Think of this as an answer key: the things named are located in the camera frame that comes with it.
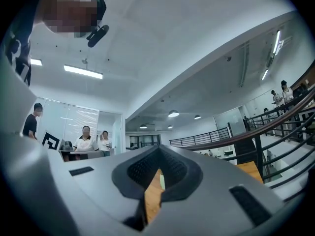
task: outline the woman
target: woman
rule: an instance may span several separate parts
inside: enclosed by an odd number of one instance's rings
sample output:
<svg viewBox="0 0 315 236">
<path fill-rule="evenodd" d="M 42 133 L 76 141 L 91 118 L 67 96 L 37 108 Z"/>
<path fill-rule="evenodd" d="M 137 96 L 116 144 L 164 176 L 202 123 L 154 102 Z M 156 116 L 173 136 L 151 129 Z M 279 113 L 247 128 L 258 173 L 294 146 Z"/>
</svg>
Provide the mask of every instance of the woman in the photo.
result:
<svg viewBox="0 0 315 236">
<path fill-rule="evenodd" d="M 108 132 L 105 130 L 100 136 L 99 147 L 102 151 L 108 151 L 112 148 L 112 141 L 108 138 Z"/>
<path fill-rule="evenodd" d="M 282 87 L 282 95 L 285 103 L 288 103 L 289 101 L 293 100 L 293 92 L 291 88 L 288 88 L 286 85 L 286 81 L 281 81 L 281 87 Z"/>
<path fill-rule="evenodd" d="M 84 126 L 82 129 L 82 136 L 80 136 L 73 145 L 74 151 L 86 152 L 99 150 L 97 142 L 90 137 L 90 127 Z M 76 160 L 80 160 L 80 155 L 75 155 Z"/>
</svg>

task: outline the person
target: person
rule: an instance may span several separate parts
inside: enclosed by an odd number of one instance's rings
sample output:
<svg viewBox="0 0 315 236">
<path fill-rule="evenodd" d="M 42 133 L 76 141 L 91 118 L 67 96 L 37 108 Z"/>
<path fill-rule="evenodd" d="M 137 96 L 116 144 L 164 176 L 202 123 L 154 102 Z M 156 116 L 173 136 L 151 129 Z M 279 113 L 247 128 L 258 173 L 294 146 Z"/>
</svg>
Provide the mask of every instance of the person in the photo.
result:
<svg viewBox="0 0 315 236">
<path fill-rule="evenodd" d="M 109 152 L 109 149 L 112 148 L 112 141 L 108 138 L 108 132 L 106 130 L 102 132 L 99 143 L 100 150 L 102 151 Z"/>
<path fill-rule="evenodd" d="M 30 0 L 7 30 L 1 51 L 29 86 L 32 72 L 30 36 L 34 26 L 44 24 L 54 33 L 84 37 L 98 26 L 105 11 L 104 0 Z"/>
<path fill-rule="evenodd" d="M 99 150 L 97 142 L 90 136 L 90 127 L 84 126 L 82 128 L 82 136 L 80 136 L 73 144 L 74 151 L 87 152 L 93 150 Z M 80 155 L 75 155 L 76 160 L 80 160 Z"/>
<path fill-rule="evenodd" d="M 271 94 L 273 95 L 273 104 L 275 104 L 276 107 L 282 106 L 284 104 L 284 98 L 278 93 L 276 93 L 274 90 L 271 90 Z"/>
<path fill-rule="evenodd" d="M 285 103 L 293 100 L 293 92 L 291 88 L 288 88 L 286 81 L 281 81 L 282 95 Z"/>
<path fill-rule="evenodd" d="M 35 133 L 37 129 L 37 121 L 36 117 L 40 117 L 43 113 L 43 106 L 40 103 L 36 103 L 34 105 L 34 111 L 30 114 L 25 121 L 24 128 L 23 128 L 23 135 L 28 136 L 32 139 L 37 140 Z"/>
</svg>

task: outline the balcony railing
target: balcony railing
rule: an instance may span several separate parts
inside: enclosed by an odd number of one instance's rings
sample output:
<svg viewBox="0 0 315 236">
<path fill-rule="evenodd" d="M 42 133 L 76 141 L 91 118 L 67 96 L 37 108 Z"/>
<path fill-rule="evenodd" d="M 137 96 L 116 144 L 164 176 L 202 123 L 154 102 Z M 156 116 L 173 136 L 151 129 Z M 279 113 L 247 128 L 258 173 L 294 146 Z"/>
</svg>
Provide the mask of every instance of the balcony railing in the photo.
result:
<svg viewBox="0 0 315 236">
<path fill-rule="evenodd" d="M 309 158 L 311 154 L 313 154 L 315 147 L 311 147 L 308 152 L 301 154 L 298 153 L 298 159 L 292 162 L 287 167 L 284 167 L 280 170 L 277 170 L 273 173 L 270 173 L 269 166 L 274 162 L 283 159 L 293 153 L 296 153 L 297 150 L 305 144 L 313 145 L 313 138 L 315 136 L 314 129 L 311 128 L 311 124 L 315 118 L 315 104 L 312 103 L 315 97 L 315 88 L 310 88 L 308 92 L 303 95 L 300 95 L 298 98 L 294 99 L 288 104 L 285 104 L 282 107 L 276 108 L 272 111 L 264 113 L 262 115 L 256 116 L 254 118 L 250 118 L 247 120 L 248 126 L 250 127 L 249 132 L 233 136 L 231 138 L 222 139 L 215 142 L 208 142 L 202 144 L 195 144 L 191 146 L 185 146 L 183 144 L 182 148 L 189 150 L 207 150 L 212 148 L 221 148 L 228 145 L 236 145 L 239 142 L 244 140 L 254 140 L 255 141 L 255 150 L 250 151 L 244 154 L 236 154 L 236 156 L 224 158 L 226 161 L 239 159 L 242 157 L 248 157 L 249 155 L 256 157 L 256 165 L 260 176 L 264 180 L 264 182 L 270 182 L 271 178 L 277 175 L 282 174 L 283 172 L 292 169 L 294 166 L 298 165 L 302 161 Z M 278 136 L 280 139 L 275 142 L 262 146 L 260 135 L 265 134 L 266 136 Z M 295 140 L 299 142 L 295 147 L 290 149 L 289 151 L 282 153 L 275 158 L 267 158 L 264 159 L 263 151 L 267 151 L 268 149 L 284 142 L 285 140 Z M 276 188 L 283 184 L 286 184 L 293 179 L 299 177 L 304 172 L 307 172 L 313 165 L 315 164 L 315 160 L 309 158 L 309 162 L 302 169 L 299 168 L 297 173 L 290 176 L 289 178 L 280 181 L 275 184 L 271 184 L 270 188 Z"/>
<path fill-rule="evenodd" d="M 180 139 L 169 140 L 171 146 L 182 147 L 192 146 L 197 144 L 211 143 L 220 141 L 222 139 L 229 138 L 229 132 L 227 128 L 218 129 L 216 131 L 204 133 L 196 136 L 189 136 Z"/>
</svg>

